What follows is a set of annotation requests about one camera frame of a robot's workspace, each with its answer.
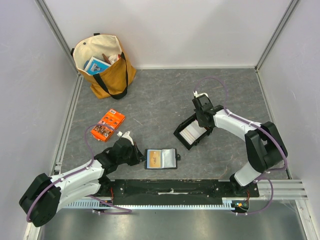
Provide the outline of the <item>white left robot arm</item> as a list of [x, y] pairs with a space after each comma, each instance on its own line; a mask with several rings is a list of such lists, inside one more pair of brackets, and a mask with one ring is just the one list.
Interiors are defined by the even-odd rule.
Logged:
[[19, 200], [19, 205], [26, 213], [27, 222], [41, 227], [72, 202], [95, 194], [106, 196], [111, 186], [109, 174], [122, 164], [134, 166], [145, 159], [134, 141], [121, 137], [112, 147], [77, 168], [53, 176], [39, 174]]

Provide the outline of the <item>black leather card holder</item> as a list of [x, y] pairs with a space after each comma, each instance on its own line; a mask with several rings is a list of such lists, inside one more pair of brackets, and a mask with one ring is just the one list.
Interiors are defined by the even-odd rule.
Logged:
[[[161, 150], [161, 168], [147, 168], [147, 151], [148, 150]], [[163, 149], [145, 149], [146, 161], [144, 168], [146, 170], [171, 170], [178, 168], [178, 161], [181, 156], [178, 154], [176, 148], [163, 148]]]

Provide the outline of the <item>tan credit card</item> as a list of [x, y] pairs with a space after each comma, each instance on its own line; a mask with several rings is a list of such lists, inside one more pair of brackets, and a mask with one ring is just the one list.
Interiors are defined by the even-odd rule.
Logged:
[[161, 150], [148, 149], [147, 150], [147, 168], [160, 169], [162, 164]]

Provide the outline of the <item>black plastic card tray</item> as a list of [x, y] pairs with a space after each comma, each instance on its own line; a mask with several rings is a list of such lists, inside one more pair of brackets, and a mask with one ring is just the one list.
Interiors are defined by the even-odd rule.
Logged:
[[173, 135], [184, 145], [187, 150], [190, 150], [203, 138], [209, 136], [212, 131], [212, 127], [200, 127], [196, 114], [193, 114], [178, 125]]

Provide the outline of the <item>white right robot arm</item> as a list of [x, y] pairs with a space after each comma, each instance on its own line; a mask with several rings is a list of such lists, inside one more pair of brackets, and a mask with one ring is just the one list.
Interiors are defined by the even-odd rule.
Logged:
[[230, 178], [229, 191], [235, 197], [247, 191], [247, 185], [262, 174], [274, 171], [283, 161], [288, 166], [288, 151], [276, 125], [270, 121], [259, 123], [240, 117], [222, 105], [213, 106], [206, 93], [193, 92], [192, 103], [198, 125], [203, 128], [223, 129], [245, 142], [247, 163]]

